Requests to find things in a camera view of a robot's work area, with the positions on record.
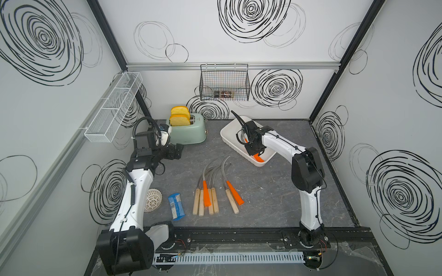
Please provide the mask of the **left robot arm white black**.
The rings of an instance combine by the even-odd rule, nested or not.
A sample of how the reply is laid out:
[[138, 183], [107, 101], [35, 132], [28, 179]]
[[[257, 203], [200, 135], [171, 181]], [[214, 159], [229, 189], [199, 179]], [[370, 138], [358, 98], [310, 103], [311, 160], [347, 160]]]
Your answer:
[[145, 228], [143, 216], [154, 172], [163, 159], [180, 159], [184, 146], [169, 144], [158, 149], [135, 149], [124, 172], [127, 184], [120, 208], [109, 231], [102, 232], [96, 250], [109, 276], [149, 269], [156, 249], [174, 244], [171, 221]]

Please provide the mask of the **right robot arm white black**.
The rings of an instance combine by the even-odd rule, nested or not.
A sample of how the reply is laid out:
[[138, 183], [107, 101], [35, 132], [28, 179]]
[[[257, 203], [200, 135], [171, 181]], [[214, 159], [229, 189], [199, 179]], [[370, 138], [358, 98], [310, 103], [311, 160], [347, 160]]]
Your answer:
[[241, 124], [237, 140], [250, 156], [270, 148], [290, 162], [291, 180], [299, 190], [302, 207], [298, 237], [302, 246], [314, 247], [324, 233], [320, 211], [324, 172], [317, 149], [297, 145], [268, 126], [258, 127], [254, 121]]

